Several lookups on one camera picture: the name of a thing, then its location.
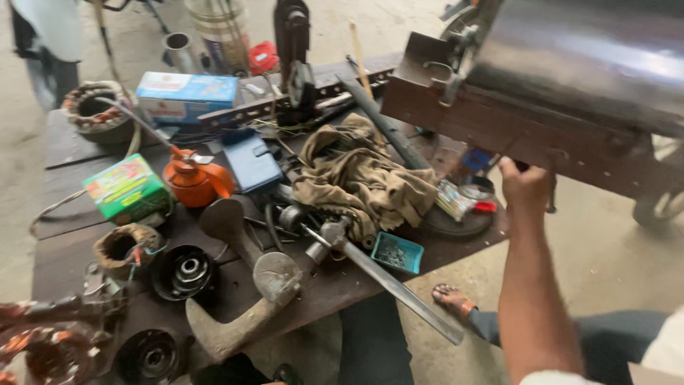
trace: concrete floor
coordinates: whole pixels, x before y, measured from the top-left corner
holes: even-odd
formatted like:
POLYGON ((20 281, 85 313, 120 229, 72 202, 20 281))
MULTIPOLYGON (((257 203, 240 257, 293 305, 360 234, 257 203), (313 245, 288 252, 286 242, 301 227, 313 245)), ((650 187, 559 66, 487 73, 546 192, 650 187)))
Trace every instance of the concrete floor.
MULTIPOLYGON (((246 1, 252 43, 273 40, 274 0, 246 1)), ((410 31, 437 35, 437 14, 444 0, 308 0, 311 9, 313 64, 338 62, 353 53, 347 22, 353 17, 366 56, 403 51, 410 31)), ((193 32, 179 0, 159 11, 173 30, 193 32)), ((79 7, 84 30, 83 80, 109 79, 105 56, 90 15, 79 7)), ((31 295, 34 240, 27 232, 39 212, 42 188, 44 112, 36 105, 22 60, 12 54, 7 3, 0 2, 0 301, 31 295)), ((121 14, 107 14, 109 33, 124 82, 135 89, 144 71, 164 71, 159 31, 151 15, 134 2, 121 14)), ((631 219, 633 202, 563 177, 556 215, 547 223, 562 293, 576 315, 637 308, 672 311, 683 301, 684 221, 667 236, 654 238, 631 219)), ((497 307, 507 243, 408 282, 431 303, 430 289, 449 282, 468 293, 482 310, 497 307)), ((417 384, 505 384, 501 352, 472 334, 459 347, 450 345, 403 305, 404 331, 413 354, 417 384)), ((263 341, 248 351, 257 367, 270 374, 281 362, 291 363, 307 384, 334 384, 341 348, 339 320, 329 316, 285 336, 263 341)))

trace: white bucket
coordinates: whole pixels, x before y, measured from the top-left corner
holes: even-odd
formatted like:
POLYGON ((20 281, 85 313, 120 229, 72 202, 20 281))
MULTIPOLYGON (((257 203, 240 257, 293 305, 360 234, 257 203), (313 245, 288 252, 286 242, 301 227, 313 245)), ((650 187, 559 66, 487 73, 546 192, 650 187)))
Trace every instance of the white bucket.
POLYGON ((246 70, 250 38, 247 34, 247 9, 239 0, 229 0, 233 7, 235 24, 227 0, 184 0, 185 8, 195 22, 195 28, 207 46, 218 71, 224 74, 246 70), (244 43, 239 44, 238 35, 244 43))

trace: person's arm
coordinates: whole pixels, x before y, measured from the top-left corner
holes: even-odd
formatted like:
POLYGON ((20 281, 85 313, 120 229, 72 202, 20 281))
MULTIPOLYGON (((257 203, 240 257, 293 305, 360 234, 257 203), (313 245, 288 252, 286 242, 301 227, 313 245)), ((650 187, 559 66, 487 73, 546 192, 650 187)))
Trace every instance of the person's arm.
POLYGON ((499 327, 511 383, 517 385, 526 375, 545 370, 581 375, 575 326, 560 297, 544 234, 547 172, 531 167, 521 173, 509 158, 501 159, 499 168, 510 222, 499 327))

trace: blue cardboard box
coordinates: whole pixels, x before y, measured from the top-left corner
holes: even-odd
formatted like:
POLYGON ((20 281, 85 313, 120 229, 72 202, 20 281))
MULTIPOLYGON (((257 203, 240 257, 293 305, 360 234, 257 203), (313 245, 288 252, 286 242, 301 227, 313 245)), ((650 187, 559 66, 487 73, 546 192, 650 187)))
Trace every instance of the blue cardboard box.
POLYGON ((145 72, 137 97, 147 119, 156 123, 193 123, 209 112, 240 104, 237 78, 145 72))

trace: dark trousers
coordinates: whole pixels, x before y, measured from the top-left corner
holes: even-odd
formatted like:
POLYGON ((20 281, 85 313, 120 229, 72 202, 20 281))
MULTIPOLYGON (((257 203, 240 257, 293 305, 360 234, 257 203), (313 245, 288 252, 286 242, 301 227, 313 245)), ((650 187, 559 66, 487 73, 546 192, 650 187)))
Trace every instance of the dark trousers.
MULTIPOLYGON (((586 377, 606 385, 632 385, 627 362, 641 362, 668 315, 627 310, 575 319, 586 377)), ((496 312, 473 309, 468 323, 480 338, 501 347, 496 312)))
MULTIPOLYGON (((340 311, 340 385, 413 385, 406 338, 395 298, 388 292, 340 311)), ((261 385, 271 382, 240 353, 192 375, 194 385, 261 385)))

